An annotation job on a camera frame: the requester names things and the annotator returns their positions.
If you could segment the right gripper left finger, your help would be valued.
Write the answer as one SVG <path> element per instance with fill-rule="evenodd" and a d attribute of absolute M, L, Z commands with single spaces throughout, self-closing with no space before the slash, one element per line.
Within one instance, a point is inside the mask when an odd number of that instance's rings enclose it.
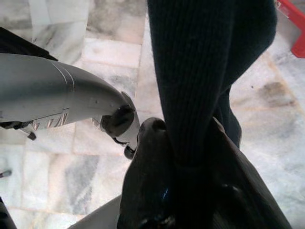
<path fill-rule="evenodd" d="M 144 121 L 138 146 L 122 187 L 118 229 L 173 229 L 174 164 L 173 149 L 165 122 Z"/>

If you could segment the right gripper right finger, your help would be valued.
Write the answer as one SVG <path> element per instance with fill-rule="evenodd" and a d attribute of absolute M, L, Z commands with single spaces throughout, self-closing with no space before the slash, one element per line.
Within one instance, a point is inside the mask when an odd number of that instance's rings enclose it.
<path fill-rule="evenodd" d="M 258 171 L 216 118 L 209 124 L 207 137 L 213 228 L 291 228 Z"/>

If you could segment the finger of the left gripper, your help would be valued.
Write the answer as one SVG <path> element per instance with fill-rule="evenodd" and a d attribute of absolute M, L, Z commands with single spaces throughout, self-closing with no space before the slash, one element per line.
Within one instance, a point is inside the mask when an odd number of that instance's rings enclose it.
<path fill-rule="evenodd" d="M 133 159 L 135 152 L 136 152 L 136 148 L 130 147 L 129 145 L 127 145 L 124 149 L 124 155 L 127 159 Z"/>

